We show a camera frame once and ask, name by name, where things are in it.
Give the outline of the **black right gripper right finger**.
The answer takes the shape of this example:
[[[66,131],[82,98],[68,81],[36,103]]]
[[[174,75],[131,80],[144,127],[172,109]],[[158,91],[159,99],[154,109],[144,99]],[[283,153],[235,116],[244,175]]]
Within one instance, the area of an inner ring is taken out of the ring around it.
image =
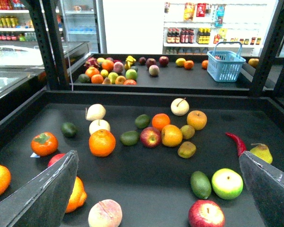
[[[284,172],[249,151],[239,156],[245,185],[267,227],[284,227]]]

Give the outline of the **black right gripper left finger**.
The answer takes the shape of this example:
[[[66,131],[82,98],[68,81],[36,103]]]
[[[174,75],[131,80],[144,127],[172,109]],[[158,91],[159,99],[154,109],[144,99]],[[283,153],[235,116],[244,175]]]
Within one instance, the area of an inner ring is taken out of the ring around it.
[[[0,202],[0,227],[58,227],[64,217],[78,170],[71,150]]]

